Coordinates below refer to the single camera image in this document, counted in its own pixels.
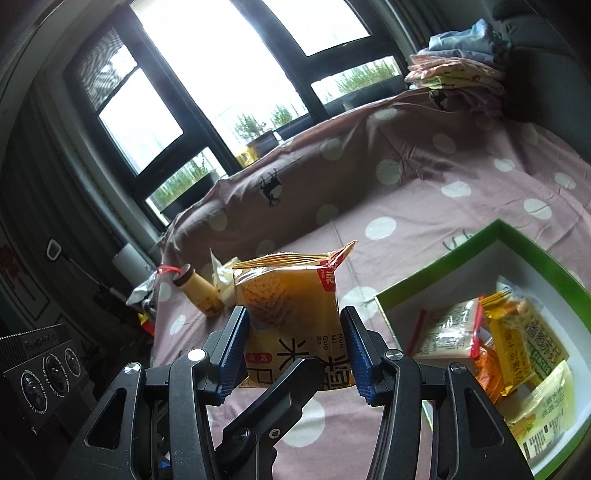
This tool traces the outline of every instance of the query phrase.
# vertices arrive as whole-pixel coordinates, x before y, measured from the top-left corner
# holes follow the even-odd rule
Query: window
[[[264,0],[309,56],[369,33],[344,0]]]
[[[64,76],[105,161],[163,228],[281,141],[400,93],[402,59],[366,0],[135,0]]]

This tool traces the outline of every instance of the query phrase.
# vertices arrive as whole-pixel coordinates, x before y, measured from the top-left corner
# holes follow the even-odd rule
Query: black window frame
[[[369,36],[322,50],[310,56],[304,53],[289,30],[263,0],[229,1],[253,26],[308,110],[307,114],[276,129],[277,131],[281,130],[280,135],[284,140],[342,113],[345,96],[352,98],[358,96],[357,103],[362,105],[389,95],[395,95],[406,88],[403,79],[408,70],[404,55],[379,14],[366,0],[343,1],[366,28]],[[100,121],[100,110],[95,109],[91,104],[77,76],[77,69],[81,62],[111,29],[114,29],[119,35],[136,61],[137,67],[125,77],[125,80],[121,81],[102,105],[108,103],[133,72],[141,69],[183,131],[139,174],[134,172],[123,152]],[[376,84],[375,87],[368,86],[327,104],[323,104],[312,88],[312,84],[318,80],[389,56],[395,59],[401,75],[392,79],[387,87],[379,84]],[[64,80],[82,117],[83,124],[89,132],[91,141],[103,154],[109,168],[115,173],[123,188],[160,231],[165,230],[167,225],[163,225],[158,215],[147,205],[146,200],[195,155],[209,147],[228,175],[233,175],[242,169],[211,121],[195,103],[144,31],[139,18],[129,5],[117,7],[90,35],[64,70]],[[174,210],[187,208],[199,201],[206,193],[203,188],[206,183],[206,180],[204,182],[200,180],[183,193],[175,200],[175,202],[182,200],[182,205],[175,205]]]

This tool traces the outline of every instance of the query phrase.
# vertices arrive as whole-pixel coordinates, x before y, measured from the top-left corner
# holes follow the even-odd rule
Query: open cardboard box
[[[439,260],[379,293],[376,300],[398,346],[407,351],[421,309],[493,293],[500,275],[544,305],[541,314],[570,355],[575,421],[531,465],[535,477],[543,480],[580,443],[591,422],[591,296],[584,287],[532,240],[496,220]],[[429,416],[430,405],[424,408]]]

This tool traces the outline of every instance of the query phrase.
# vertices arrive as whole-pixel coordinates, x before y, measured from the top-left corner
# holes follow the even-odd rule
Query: pink polka dot bedsheet
[[[163,263],[211,277],[222,261],[272,251],[320,253],[358,240],[336,271],[339,307],[392,338],[373,297],[501,218],[591,287],[591,166],[532,124],[440,110],[418,90],[324,122],[276,148],[180,214],[161,241]],[[206,321],[172,285],[157,282],[152,364],[169,364],[225,317]],[[214,442],[261,390],[237,389],[210,408]],[[382,409],[356,389],[320,392],[277,444],[279,480],[365,478]],[[417,478],[430,469],[423,419]]]

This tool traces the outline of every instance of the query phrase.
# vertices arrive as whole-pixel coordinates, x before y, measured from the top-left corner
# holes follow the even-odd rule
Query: yellow bottle
[[[195,273],[195,269],[186,264],[173,277],[173,283],[182,288],[193,305],[201,310],[208,319],[223,312],[224,305],[218,298],[216,289],[207,280]]]

